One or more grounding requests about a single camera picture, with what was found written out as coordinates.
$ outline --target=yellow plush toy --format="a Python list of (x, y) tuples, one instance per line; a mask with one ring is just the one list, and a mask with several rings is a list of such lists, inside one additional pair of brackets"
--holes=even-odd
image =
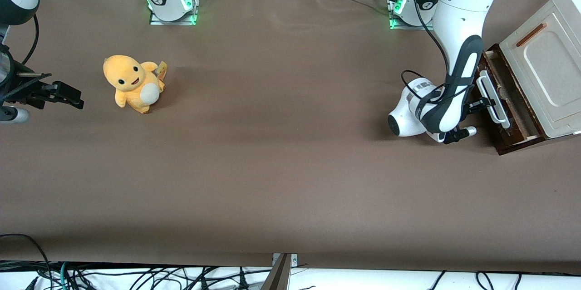
[(139, 64), (125, 55), (113, 55), (105, 59), (103, 72), (107, 81), (116, 88), (115, 102), (120, 108), (128, 103), (140, 113), (149, 112), (149, 106), (158, 101), (159, 94), (166, 88), (163, 79), (167, 65), (154, 62)]

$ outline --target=white belly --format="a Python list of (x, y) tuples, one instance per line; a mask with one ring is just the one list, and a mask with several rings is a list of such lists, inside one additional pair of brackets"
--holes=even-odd
[(156, 84), (145, 84), (141, 88), (141, 93), (139, 94), (141, 101), (147, 105), (151, 105), (158, 101), (159, 98), (159, 87)]

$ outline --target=black strap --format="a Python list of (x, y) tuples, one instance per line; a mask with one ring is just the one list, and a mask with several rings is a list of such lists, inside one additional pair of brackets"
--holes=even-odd
[(414, 0), (414, 1), (418, 4), (420, 10), (427, 11), (434, 7), (434, 5), (438, 4), (439, 0)]
[(472, 85), (474, 81), (474, 77), (454, 77), (452, 75), (447, 74), (446, 75), (446, 79), (444, 80), (444, 84), (448, 87), (448, 86), (452, 86), (452, 87), (458, 87), (458, 86), (469, 86)]
[(440, 96), (440, 94), (442, 94), (442, 92), (433, 91), (433, 92), (428, 93), (427, 95), (425, 95), (424, 97), (422, 97), (419, 100), (418, 106), (415, 108), (415, 117), (418, 118), (418, 120), (421, 120), (419, 118), (419, 116), (420, 116), (420, 114), (422, 114), (423, 107), (426, 105), (428, 100), (436, 98), (436, 97)]

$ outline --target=drawer handle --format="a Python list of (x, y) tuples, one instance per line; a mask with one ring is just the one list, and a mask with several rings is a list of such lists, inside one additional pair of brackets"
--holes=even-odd
[(529, 39), (533, 38), (536, 34), (538, 34), (541, 30), (543, 30), (547, 26), (546, 23), (541, 23), (535, 29), (533, 29), (527, 36), (524, 36), (523, 39), (519, 40), (517, 43), (517, 47), (523, 46)]

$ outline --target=metal mounting plate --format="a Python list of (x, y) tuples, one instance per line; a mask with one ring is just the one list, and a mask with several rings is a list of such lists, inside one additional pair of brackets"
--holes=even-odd
[[(276, 260), (278, 259), (279, 256), (280, 256), (279, 253), (272, 254), (272, 266), (274, 266), (274, 264), (276, 263)], [(291, 263), (290, 263), (291, 267), (297, 267), (299, 265), (299, 254), (291, 254), (290, 261), (291, 261)]]

